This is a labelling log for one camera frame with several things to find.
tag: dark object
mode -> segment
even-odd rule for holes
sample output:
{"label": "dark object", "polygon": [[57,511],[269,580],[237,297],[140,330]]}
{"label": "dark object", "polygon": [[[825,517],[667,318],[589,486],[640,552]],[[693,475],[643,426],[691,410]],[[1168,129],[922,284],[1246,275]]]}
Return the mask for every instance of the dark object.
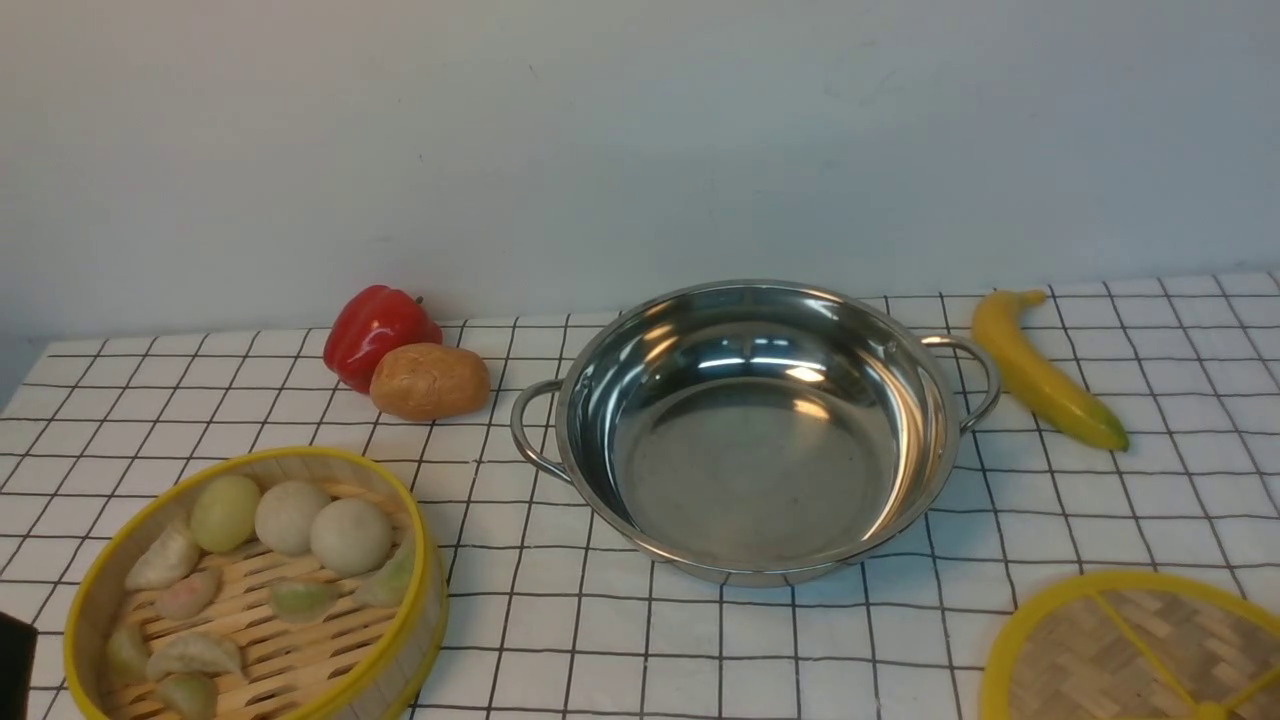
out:
{"label": "dark object", "polygon": [[38,634],[35,625],[0,612],[0,717],[27,716]]}

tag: yellow steamer rim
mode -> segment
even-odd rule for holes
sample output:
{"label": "yellow steamer rim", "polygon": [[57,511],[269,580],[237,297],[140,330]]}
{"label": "yellow steamer rim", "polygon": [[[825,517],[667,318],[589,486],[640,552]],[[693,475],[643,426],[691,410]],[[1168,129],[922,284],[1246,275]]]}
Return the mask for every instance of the yellow steamer rim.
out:
{"label": "yellow steamer rim", "polygon": [[[396,505],[398,502],[403,512],[393,518],[393,525],[403,528],[401,532],[407,534],[402,534],[401,542],[412,542],[415,553],[413,574],[403,602],[396,610],[394,616],[378,623],[379,639],[371,646],[361,648],[364,656],[349,670],[332,680],[321,679],[320,682],[325,683],[326,687],[302,705],[289,701],[289,694],[293,691],[273,692],[264,688],[264,692],[255,693],[250,698],[250,702],[256,701],[259,706],[223,707],[220,703],[216,717],[241,717],[242,715],[246,719],[270,717],[271,720],[320,717],[393,720],[399,717],[430,674],[448,624],[448,588],[442,573],[439,551],[422,521],[417,501],[396,475],[372,460],[326,447],[285,447],[219,462],[165,491],[125,523],[93,560],[93,565],[84,575],[68,612],[63,664],[67,671],[67,685],[77,707],[90,720],[122,717],[122,715],[108,715],[108,711],[104,710],[104,691],[109,691],[109,688],[101,685],[101,670],[106,638],[114,629],[120,603],[128,594],[123,588],[124,575],[151,542],[159,537],[175,509],[189,509],[205,483],[228,473],[250,475],[266,486],[285,479],[324,480],[328,488],[346,486],[355,491],[348,492],[348,495],[364,491],[380,496],[379,500],[387,503]],[[229,555],[241,552],[246,546]],[[207,559],[207,555],[201,559],[201,568],[205,566]],[[319,564],[310,555],[296,560],[306,560],[319,568]],[[220,591],[214,606],[225,600],[225,591]],[[347,602],[342,601],[338,607]],[[209,609],[202,611],[200,618],[207,612]],[[216,610],[214,615],[215,620],[219,619]],[[269,623],[278,621],[270,619]],[[323,623],[283,626],[301,634],[308,628],[323,626]],[[260,630],[265,624],[261,620],[255,621],[243,632]],[[225,634],[236,639],[234,632]],[[237,642],[237,644],[244,648],[244,643]],[[302,666],[288,673],[273,673],[268,678],[255,679],[252,648],[244,650],[248,682],[237,684],[234,689],[252,687],[255,682],[260,680],[284,683],[282,678],[306,671],[306,667]],[[227,694],[221,687],[224,678],[216,679],[220,682],[219,689],[223,691],[219,693],[221,700]],[[147,694],[146,705],[151,707],[143,715],[156,719],[174,717],[175,715],[163,710],[159,703],[150,700],[150,693],[143,692],[148,687],[140,685],[138,689],[140,696]]]}
{"label": "yellow steamer rim", "polygon": [[[1068,647],[1087,653],[1053,652]],[[1280,717],[1280,616],[1179,575],[1087,573],[1014,612],[992,646],[979,702],[982,720]]]}

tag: black grid line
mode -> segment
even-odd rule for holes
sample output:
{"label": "black grid line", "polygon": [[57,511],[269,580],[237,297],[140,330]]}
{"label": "black grid line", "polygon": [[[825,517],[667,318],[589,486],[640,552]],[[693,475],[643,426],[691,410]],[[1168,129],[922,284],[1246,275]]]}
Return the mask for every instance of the black grid line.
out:
{"label": "black grid line", "polygon": [[[1057,313],[1059,320],[1064,322],[1065,318],[1062,316],[1062,306],[1059,305],[1057,297],[1055,297],[1052,295],[1052,288],[1050,290],[1050,300],[1053,301],[1053,311]],[[1112,310],[1115,310],[1116,316],[1121,318],[1120,310],[1115,306],[1115,300],[1114,299],[1111,301],[1111,306],[1112,306]],[[1130,347],[1133,347],[1134,355],[1137,355],[1138,348],[1135,346],[1133,346],[1133,340],[1129,337],[1128,331],[1123,329],[1123,324],[1124,324],[1124,319],[1123,318],[1121,318],[1120,323],[1121,323],[1121,331],[1124,332],[1125,338],[1128,340]],[[1075,340],[1071,338],[1071,332],[1070,331],[1066,331],[1066,342],[1071,346],[1071,355],[1075,355]],[[1088,378],[1088,375],[1084,374],[1084,365],[1079,360],[1075,361],[1075,369],[1079,370],[1079,373],[1080,373],[1080,382],[1084,384],[1084,389],[1092,392],[1092,389],[1089,388],[1089,378]],[[1151,388],[1151,383],[1147,383],[1147,387],[1149,389]],[[1039,418],[1036,419],[1036,424],[1037,424],[1037,427],[1041,425]],[[1050,457],[1048,443],[1044,442],[1044,434],[1043,433],[1041,433],[1041,445],[1044,447],[1044,459],[1046,459],[1046,461],[1052,462],[1052,459]],[[1111,456],[1111,465],[1115,468],[1116,473],[1120,474],[1120,461],[1116,460],[1115,452],[1110,452],[1108,451],[1107,455]],[[1066,505],[1062,505],[1062,488],[1057,484],[1057,477],[1052,475],[1052,478],[1053,478],[1053,492],[1057,495],[1059,506],[1062,507],[1062,512],[1065,515],[1066,514]],[[1137,510],[1133,506],[1133,496],[1129,495],[1129,487],[1124,482],[1124,475],[1123,474],[1120,475],[1120,488],[1124,491],[1125,502],[1129,503],[1129,512],[1132,515],[1134,515],[1134,525],[1138,528],[1138,537],[1142,539],[1142,546],[1147,551],[1147,557],[1151,559],[1151,569],[1155,570],[1156,569],[1156,555],[1151,551],[1151,542],[1147,541],[1147,533],[1146,533],[1146,530],[1143,530],[1142,523],[1139,523],[1137,520]],[[1068,519],[1068,521],[1066,521],[1066,530],[1071,534],[1071,546],[1075,548],[1075,557],[1076,557],[1076,560],[1079,560],[1080,559],[1080,546],[1075,541],[1075,528],[1071,527],[1070,519]],[[1084,574],[1084,562],[1083,561],[1080,562],[1080,574]]]}
{"label": "black grid line", "polygon": [[[511,338],[512,338],[512,343],[515,343],[515,340],[516,340],[516,332],[515,332],[515,329],[511,333]],[[564,318],[564,327],[563,327],[562,332],[561,332],[561,354],[564,352],[564,341],[567,338],[568,338],[568,316]],[[561,364],[557,364],[557,368],[556,368],[557,377],[558,377],[558,373],[562,370],[561,366],[559,366]],[[507,369],[507,365],[504,363],[503,364],[503,374],[504,375],[506,375],[506,369]],[[500,379],[498,380],[498,387],[502,387],[502,380]],[[497,411],[497,405],[498,405],[497,398],[494,398],[494,409],[495,409],[495,411]],[[547,404],[547,423],[548,424],[550,424],[552,413],[553,413],[554,407],[556,407],[554,404],[550,404],[550,402]],[[539,450],[541,452],[547,451],[547,439],[549,437],[550,437],[550,433],[543,433],[543,441],[541,441],[541,443],[539,443]],[[498,678],[502,676],[502,659],[506,655],[506,650],[507,650],[507,632],[511,629],[511,606],[513,605],[513,601],[516,598],[516,580],[517,580],[517,578],[520,578],[520,565],[525,560],[525,547],[526,547],[526,543],[527,543],[527,539],[529,539],[529,521],[532,519],[532,515],[534,515],[534,496],[538,495],[538,477],[539,475],[541,475],[541,470],[535,470],[534,471],[534,482],[530,483],[530,488],[529,488],[529,502],[525,506],[525,524],[524,524],[524,527],[520,530],[520,550],[516,551],[516,565],[515,565],[515,568],[511,571],[511,588],[509,588],[509,591],[507,593],[507,609],[506,609],[506,614],[503,615],[503,619],[502,619],[502,634],[499,635],[499,641],[498,641],[498,657],[494,661],[494,666],[493,666],[493,683],[489,687],[489,707],[490,707],[490,710],[485,711],[485,720],[488,720],[489,717],[493,716],[492,707],[494,705],[494,700],[498,696]],[[458,542],[462,542],[462,525],[458,527]]]}
{"label": "black grid line", "polygon": [[[947,311],[947,301],[946,301],[946,297],[942,293],[938,293],[938,300],[942,302],[942,322],[946,325],[947,333],[950,334],[951,333],[951,315]],[[888,299],[887,297],[884,299],[884,306],[888,307]],[[960,378],[960,400],[961,400],[961,404],[964,405],[965,413],[973,413],[973,406],[969,402],[969,388],[965,384],[964,368],[960,366],[959,355],[955,355],[955,365],[956,365],[956,377]],[[1001,397],[1000,401],[1005,402],[1007,398]],[[961,443],[965,442],[964,438],[960,438],[960,442]],[[996,510],[996,492],[991,487],[991,475],[987,473],[987,462],[986,462],[986,460],[982,456],[982,443],[978,442],[978,438],[973,438],[972,442],[973,442],[974,455],[978,457],[978,468],[975,468],[975,470],[979,471],[979,473],[982,473],[982,484],[983,484],[983,487],[987,488],[987,502],[991,505],[991,509],[995,511]],[[961,465],[956,464],[955,469],[964,470],[964,469],[969,469],[969,468],[963,468]],[[1005,543],[1005,530],[1001,527],[1000,515],[998,514],[995,515],[995,520],[996,520],[996,537],[1000,541],[1000,555],[1002,557],[1009,557],[1009,546]],[[936,568],[937,566],[938,556],[937,556],[936,552],[933,553],[933,556],[934,556],[934,568]],[[1005,580],[1009,583],[1009,593],[1010,593],[1010,597],[1014,601],[1014,607],[1018,607],[1018,585],[1014,583],[1014,574],[1009,569],[1009,564],[1007,562],[1005,564]],[[938,583],[938,593],[940,593],[940,597],[941,597],[941,593],[942,593],[942,584],[941,584],[941,582]],[[870,619],[870,610],[868,610],[868,620],[869,619]]]}

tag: white grid tablecloth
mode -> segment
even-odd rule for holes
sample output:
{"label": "white grid tablecloth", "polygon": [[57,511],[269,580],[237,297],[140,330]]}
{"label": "white grid tablecloth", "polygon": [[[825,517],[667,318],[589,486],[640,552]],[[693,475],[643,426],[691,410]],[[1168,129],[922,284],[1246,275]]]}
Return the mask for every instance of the white grid tablecloth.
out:
{"label": "white grid tablecloth", "polygon": [[[881,297],[913,329],[966,333],[977,295]],[[1034,342],[1103,396],[1133,448],[1043,429],[1012,401],[964,439],[933,510],[870,560],[744,591],[654,565],[520,460],[520,388],[562,374],[616,314],[468,320],[494,401],[412,425],[337,387],[326,331],[58,342],[0,415],[0,610],[40,642],[32,717],[74,717],[61,632],[108,538],[179,478],[265,447],[383,461],[443,546],[445,648],[407,715],[974,720],[1007,615],[1093,568],[1176,573],[1280,611],[1280,281],[1247,274],[1055,287]],[[969,360],[946,368],[965,402]],[[547,398],[529,413],[545,442]]]}

